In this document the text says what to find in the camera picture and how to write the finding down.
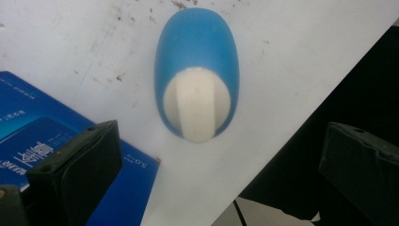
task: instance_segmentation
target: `blue packaging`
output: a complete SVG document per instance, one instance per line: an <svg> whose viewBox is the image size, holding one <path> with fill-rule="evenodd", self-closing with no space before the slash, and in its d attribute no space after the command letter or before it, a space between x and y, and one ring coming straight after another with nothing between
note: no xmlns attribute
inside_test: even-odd
<svg viewBox="0 0 399 226"><path fill-rule="evenodd" d="M9 72L0 72L0 106L0 185L21 190L28 170L94 124ZM159 162L120 146L123 167L87 225L140 225Z"/></svg>

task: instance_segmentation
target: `dirt stain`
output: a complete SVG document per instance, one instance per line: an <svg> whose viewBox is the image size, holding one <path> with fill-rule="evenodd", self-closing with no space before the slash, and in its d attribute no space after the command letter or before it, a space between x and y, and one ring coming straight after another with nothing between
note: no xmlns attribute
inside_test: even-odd
<svg viewBox="0 0 399 226"><path fill-rule="evenodd" d="M156 24L156 21L155 21L155 19L152 16L150 16L150 21L154 22Z"/></svg>
<svg viewBox="0 0 399 226"><path fill-rule="evenodd" d="M117 76L117 80L122 82L122 78L126 73L121 73L120 75Z"/></svg>
<svg viewBox="0 0 399 226"><path fill-rule="evenodd" d="M90 52L96 52L97 47L99 46L99 42L96 40L90 46Z"/></svg>
<svg viewBox="0 0 399 226"><path fill-rule="evenodd" d="M173 3L173 5L175 5L177 8L179 8L179 10L180 10L180 9L187 8L187 7L185 6L185 4L183 4L183 3L181 3L181 2L172 1L172 3Z"/></svg>
<svg viewBox="0 0 399 226"><path fill-rule="evenodd" d="M135 107L137 106L137 104L138 104L138 101L135 101L135 102L132 104L132 108L135 108Z"/></svg>

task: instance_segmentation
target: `table surface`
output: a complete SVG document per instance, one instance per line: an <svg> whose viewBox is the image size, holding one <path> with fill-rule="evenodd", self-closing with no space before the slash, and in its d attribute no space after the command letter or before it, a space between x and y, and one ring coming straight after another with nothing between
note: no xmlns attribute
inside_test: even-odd
<svg viewBox="0 0 399 226"><path fill-rule="evenodd" d="M162 160L142 225L211 225L399 16L397 0L3 0L0 70ZM172 135L154 101L156 45L181 8L234 35L240 96L225 132Z"/></svg>

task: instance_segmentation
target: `blue plastic shell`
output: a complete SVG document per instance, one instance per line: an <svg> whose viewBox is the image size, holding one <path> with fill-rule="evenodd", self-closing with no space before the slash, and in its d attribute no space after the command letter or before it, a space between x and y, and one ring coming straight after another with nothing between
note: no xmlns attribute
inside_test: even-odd
<svg viewBox="0 0 399 226"><path fill-rule="evenodd" d="M231 96L231 110L216 130L220 134L229 125L238 100L239 67L234 39L226 22L215 12L189 8L173 15L162 31L155 59L155 98L165 125L176 135L164 111L164 93L176 73L187 68L202 67L219 75Z"/></svg>

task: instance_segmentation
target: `black plastic object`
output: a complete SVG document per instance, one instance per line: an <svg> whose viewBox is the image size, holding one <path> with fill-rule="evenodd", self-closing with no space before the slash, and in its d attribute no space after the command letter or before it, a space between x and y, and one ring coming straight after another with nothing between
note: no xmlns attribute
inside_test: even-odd
<svg viewBox="0 0 399 226"><path fill-rule="evenodd" d="M398 147L364 130L332 122L319 171L373 225L399 225Z"/></svg>
<svg viewBox="0 0 399 226"><path fill-rule="evenodd" d="M20 196L14 185L0 186L0 226L28 226L29 222Z"/></svg>
<svg viewBox="0 0 399 226"><path fill-rule="evenodd" d="M26 174L32 225L85 225L121 167L117 122L88 128Z"/></svg>

